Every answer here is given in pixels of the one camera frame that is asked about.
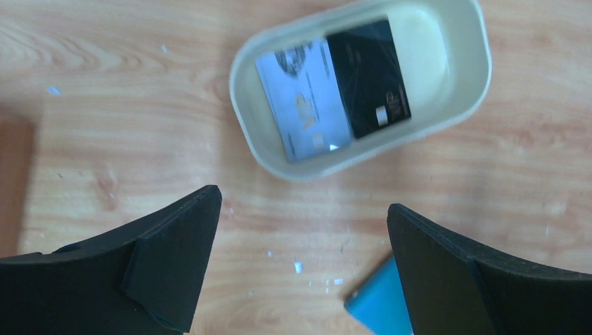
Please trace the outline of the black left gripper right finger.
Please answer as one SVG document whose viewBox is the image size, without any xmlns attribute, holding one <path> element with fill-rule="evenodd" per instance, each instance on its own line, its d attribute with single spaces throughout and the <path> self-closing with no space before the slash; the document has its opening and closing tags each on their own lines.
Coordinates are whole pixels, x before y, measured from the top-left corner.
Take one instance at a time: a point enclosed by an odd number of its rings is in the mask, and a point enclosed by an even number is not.
<svg viewBox="0 0 592 335">
<path fill-rule="evenodd" d="M 496 250 L 392 204 L 387 226 L 416 334 L 590 334 L 591 275 Z"/>
</svg>

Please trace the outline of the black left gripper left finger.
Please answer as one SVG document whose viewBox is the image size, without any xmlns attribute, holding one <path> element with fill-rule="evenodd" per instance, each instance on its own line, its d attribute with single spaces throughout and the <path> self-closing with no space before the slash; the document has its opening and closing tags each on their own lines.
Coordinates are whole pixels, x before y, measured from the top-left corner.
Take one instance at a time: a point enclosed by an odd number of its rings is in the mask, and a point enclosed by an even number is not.
<svg viewBox="0 0 592 335">
<path fill-rule="evenodd" d="M 52 253 L 2 258 L 1 333 L 188 333 L 221 207 L 208 185 Z"/>
</svg>

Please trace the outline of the blue leather card holder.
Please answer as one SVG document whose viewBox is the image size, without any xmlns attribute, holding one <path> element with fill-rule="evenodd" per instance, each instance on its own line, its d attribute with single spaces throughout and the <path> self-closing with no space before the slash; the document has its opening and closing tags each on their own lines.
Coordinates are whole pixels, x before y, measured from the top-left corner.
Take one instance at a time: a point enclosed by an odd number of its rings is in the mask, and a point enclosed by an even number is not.
<svg viewBox="0 0 592 335">
<path fill-rule="evenodd" d="M 397 264 L 387 257 L 344 302 L 344 308 L 374 334 L 413 334 Z"/>
</svg>

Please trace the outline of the cream oval plastic tray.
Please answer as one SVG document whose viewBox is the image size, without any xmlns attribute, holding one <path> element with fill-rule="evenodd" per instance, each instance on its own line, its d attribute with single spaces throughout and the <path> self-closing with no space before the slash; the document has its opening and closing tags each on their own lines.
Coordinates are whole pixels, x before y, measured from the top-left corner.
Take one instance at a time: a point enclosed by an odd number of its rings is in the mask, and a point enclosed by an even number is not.
<svg viewBox="0 0 592 335">
<path fill-rule="evenodd" d="M 230 99 L 255 159 L 325 176 L 470 117 L 492 61 L 476 1 L 356 1 L 262 31 Z"/>
</svg>

